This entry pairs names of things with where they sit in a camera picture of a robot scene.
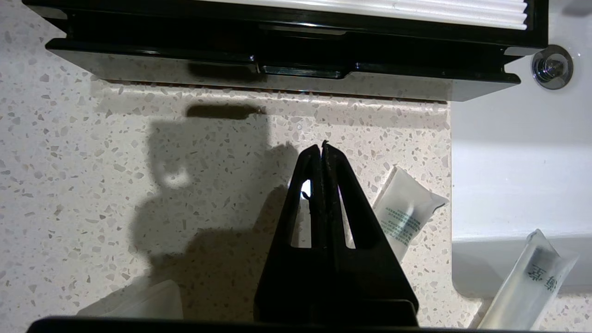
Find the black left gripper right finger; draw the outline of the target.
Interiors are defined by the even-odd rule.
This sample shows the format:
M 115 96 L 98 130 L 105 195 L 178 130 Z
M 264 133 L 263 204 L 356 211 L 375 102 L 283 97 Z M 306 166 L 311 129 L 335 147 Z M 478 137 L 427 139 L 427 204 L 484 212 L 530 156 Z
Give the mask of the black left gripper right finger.
M 323 142 L 332 324 L 417 324 L 417 298 L 345 154 Z

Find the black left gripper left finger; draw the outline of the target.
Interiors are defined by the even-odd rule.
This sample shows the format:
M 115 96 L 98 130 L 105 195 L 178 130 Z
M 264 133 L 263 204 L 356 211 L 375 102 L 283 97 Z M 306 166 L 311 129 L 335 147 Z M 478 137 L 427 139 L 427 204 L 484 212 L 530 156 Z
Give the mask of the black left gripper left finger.
M 302 185 L 309 180 L 311 246 L 290 243 L 300 206 Z M 328 324 L 331 320 L 330 226 L 321 151 L 313 145 L 299 154 L 279 215 L 268 257 L 254 297 L 254 319 L 278 324 Z

